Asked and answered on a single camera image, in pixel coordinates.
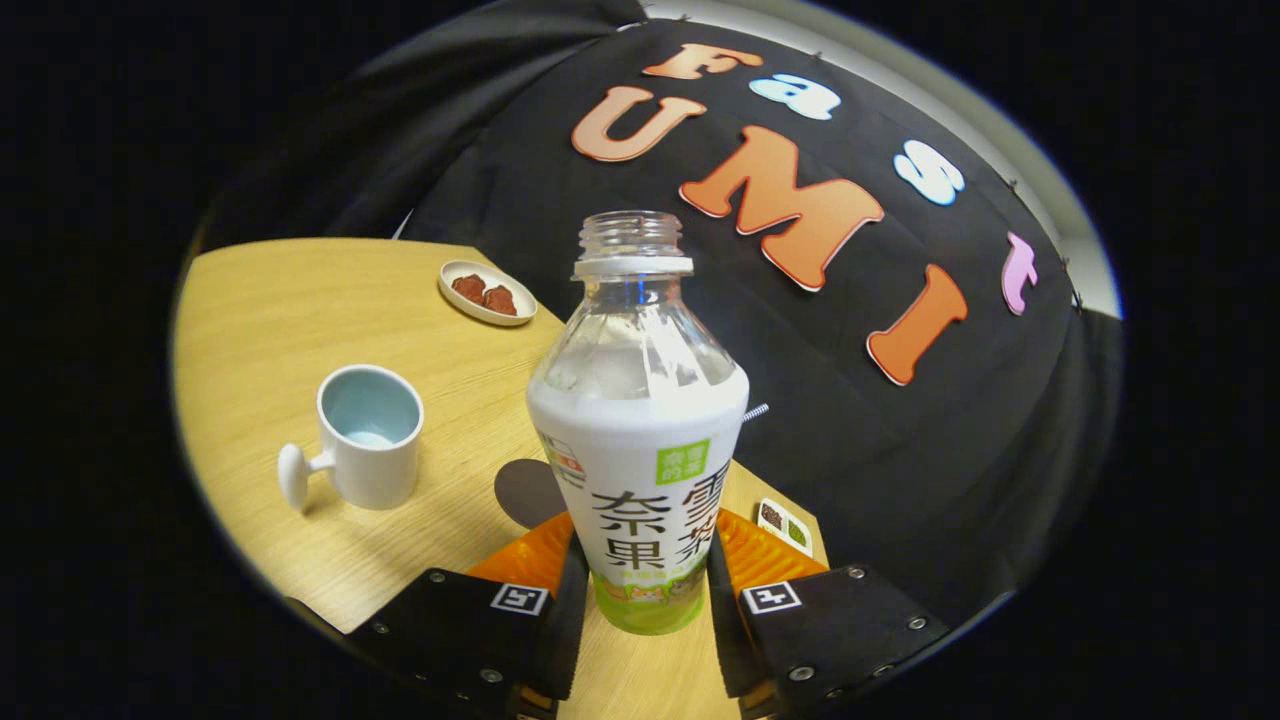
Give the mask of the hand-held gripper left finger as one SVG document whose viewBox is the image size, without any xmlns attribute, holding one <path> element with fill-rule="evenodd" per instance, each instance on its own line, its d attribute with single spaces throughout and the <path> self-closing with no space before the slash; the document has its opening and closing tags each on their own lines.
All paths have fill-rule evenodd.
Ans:
<svg viewBox="0 0 1280 720">
<path fill-rule="evenodd" d="M 346 642 L 451 716 L 556 716 L 573 687 L 589 589 L 559 512 L 470 571 L 428 569 Z"/>
</svg>

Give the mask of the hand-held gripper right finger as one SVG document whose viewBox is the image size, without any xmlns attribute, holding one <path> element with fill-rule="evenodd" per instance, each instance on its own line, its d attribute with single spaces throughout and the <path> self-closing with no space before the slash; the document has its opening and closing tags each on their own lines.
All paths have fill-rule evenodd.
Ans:
<svg viewBox="0 0 1280 720">
<path fill-rule="evenodd" d="M 865 564 L 827 568 L 721 510 L 708 607 L 742 716 L 820 716 L 941 647 L 950 626 Z"/>
</svg>

